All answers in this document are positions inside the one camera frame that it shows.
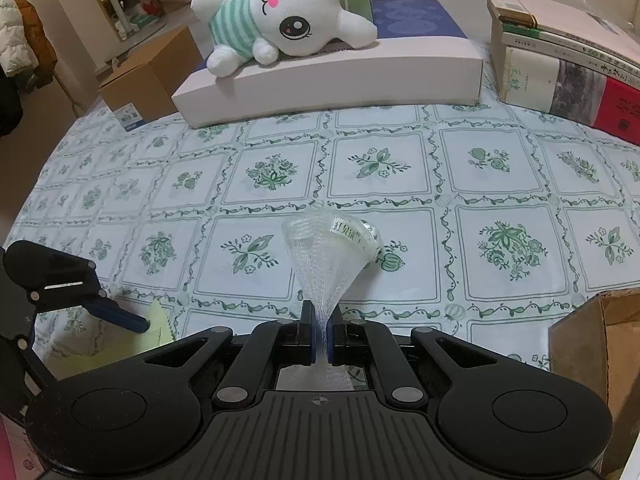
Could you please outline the small green box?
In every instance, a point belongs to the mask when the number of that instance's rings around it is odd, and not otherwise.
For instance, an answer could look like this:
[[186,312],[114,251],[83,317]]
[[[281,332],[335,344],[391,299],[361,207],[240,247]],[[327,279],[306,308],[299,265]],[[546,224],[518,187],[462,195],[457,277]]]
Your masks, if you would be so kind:
[[345,11],[357,14],[369,22],[373,21],[371,0],[340,0],[340,3]]

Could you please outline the brown cardboard tray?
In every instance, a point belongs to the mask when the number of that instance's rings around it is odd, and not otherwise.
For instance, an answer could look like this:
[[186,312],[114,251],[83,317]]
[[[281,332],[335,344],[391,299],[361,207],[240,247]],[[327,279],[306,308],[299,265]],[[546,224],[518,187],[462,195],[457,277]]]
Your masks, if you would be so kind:
[[601,471],[624,469],[639,435],[639,291],[600,292],[548,330],[550,370],[608,404],[613,431]]

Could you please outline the clear bubble wrap bag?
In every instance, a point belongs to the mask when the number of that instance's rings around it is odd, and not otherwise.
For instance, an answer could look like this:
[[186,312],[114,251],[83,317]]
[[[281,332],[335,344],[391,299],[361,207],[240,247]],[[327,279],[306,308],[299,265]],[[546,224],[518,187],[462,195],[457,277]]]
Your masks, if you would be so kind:
[[343,365],[329,359],[328,323],[344,293],[381,251],[380,231],[373,224],[328,208],[309,211],[282,228],[296,280],[311,302],[314,362],[280,371],[277,388],[288,391],[352,391]]

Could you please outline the floral green tablecloth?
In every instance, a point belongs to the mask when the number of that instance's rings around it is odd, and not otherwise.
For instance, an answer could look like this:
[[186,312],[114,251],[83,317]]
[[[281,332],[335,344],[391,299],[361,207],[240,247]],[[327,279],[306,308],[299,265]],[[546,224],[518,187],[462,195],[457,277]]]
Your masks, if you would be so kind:
[[296,318],[283,223],[332,207],[381,232],[349,318],[428,324],[549,365],[548,327],[639,281],[639,151],[491,84],[465,105],[371,106],[193,129],[78,119],[9,232],[91,259],[106,292],[176,337]]

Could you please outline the brown jacket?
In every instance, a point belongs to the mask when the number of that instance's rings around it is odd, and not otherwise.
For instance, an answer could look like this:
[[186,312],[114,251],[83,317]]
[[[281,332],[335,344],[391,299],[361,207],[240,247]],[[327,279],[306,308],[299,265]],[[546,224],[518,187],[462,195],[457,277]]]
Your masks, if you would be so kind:
[[21,11],[27,41],[39,62],[36,68],[23,70],[13,77],[24,81],[24,89],[42,88],[54,79],[58,56],[44,32],[44,27],[35,6],[28,0],[14,0]]

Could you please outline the pink lidded cup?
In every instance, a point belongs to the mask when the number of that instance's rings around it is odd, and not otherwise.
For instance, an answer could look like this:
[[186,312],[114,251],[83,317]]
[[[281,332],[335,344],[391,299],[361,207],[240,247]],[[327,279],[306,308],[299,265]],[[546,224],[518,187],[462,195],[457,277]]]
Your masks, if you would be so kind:
[[0,480],[34,480],[43,466],[25,430],[6,416],[0,417]]

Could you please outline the small brown cardboard box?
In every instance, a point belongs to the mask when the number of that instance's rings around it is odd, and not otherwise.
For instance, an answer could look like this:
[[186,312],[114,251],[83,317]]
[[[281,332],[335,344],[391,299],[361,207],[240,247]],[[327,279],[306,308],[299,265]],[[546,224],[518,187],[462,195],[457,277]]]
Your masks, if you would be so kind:
[[100,95],[122,128],[131,131],[174,114],[172,95],[202,61],[189,27],[178,27],[130,53],[100,84]]

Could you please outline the white blue flat box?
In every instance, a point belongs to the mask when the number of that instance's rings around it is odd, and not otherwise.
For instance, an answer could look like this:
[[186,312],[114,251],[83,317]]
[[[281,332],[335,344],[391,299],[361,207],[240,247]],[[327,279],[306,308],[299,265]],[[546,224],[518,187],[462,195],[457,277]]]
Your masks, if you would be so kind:
[[193,128],[277,114],[480,99],[483,59],[438,0],[373,0],[378,41],[362,50],[331,42],[309,58],[244,65],[218,79],[192,73],[172,96]]

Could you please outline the white plush bunny toy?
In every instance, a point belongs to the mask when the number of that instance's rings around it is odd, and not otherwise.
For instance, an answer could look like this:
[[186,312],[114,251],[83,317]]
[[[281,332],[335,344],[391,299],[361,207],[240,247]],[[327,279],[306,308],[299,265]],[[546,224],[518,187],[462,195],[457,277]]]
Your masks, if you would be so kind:
[[191,10],[212,35],[206,68],[218,78],[250,61],[269,66],[281,55],[304,58],[335,39],[354,49],[378,39],[375,24],[340,0],[191,0]]

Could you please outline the green cloth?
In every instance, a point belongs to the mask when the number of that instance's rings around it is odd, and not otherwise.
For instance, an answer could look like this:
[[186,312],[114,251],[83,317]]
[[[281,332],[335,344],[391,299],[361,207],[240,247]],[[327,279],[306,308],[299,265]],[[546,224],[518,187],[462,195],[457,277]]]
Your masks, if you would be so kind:
[[63,379],[85,373],[173,342],[174,336],[172,336],[167,315],[157,299],[151,302],[146,314],[151,322],[146,332],[135,334],[124,330],[122,336],[118,336],[114,342],[107,342],[101,350],[91,356],[54,359],[50,365],[54,377]]

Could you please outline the white puffer jacket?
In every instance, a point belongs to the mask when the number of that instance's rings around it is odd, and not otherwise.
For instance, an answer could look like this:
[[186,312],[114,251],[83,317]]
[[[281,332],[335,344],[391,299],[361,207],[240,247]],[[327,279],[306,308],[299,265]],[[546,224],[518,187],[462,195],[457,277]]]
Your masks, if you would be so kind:
[[39,65],[25,36],[23,17],[14,0],[0,0],[0,62],[8,77]]

